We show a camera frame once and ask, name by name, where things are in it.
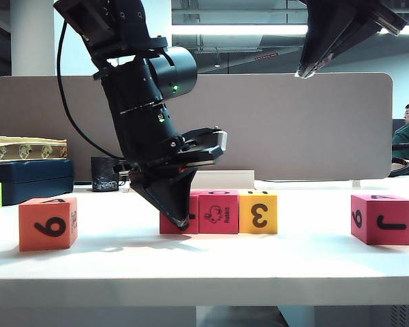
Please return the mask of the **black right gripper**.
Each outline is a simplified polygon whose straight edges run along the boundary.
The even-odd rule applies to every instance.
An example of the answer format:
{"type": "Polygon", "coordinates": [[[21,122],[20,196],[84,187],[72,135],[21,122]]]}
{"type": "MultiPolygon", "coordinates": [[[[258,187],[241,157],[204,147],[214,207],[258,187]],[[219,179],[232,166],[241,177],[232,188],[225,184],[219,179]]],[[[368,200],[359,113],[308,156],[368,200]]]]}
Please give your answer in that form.
{"type": "Polygon", "coordinates": [[[381,1],[306,1],[307,33],[296,77],[309,78],[349,48],[381,29],[399,35],[406,20],[381,1]]]}

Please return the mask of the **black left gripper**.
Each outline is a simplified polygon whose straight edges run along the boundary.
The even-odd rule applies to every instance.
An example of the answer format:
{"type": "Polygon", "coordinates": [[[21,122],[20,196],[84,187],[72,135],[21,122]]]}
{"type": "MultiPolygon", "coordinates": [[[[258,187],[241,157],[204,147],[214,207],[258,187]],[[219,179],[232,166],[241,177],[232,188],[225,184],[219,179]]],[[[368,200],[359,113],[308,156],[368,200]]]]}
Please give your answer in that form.
{"type": "Polygon", "coordinates": [[[171,137],[145,144],[122,138],[131,188],[183,231],[190,224],[190,190],[198,167],[222,156],[221,137],[171,137]]]}

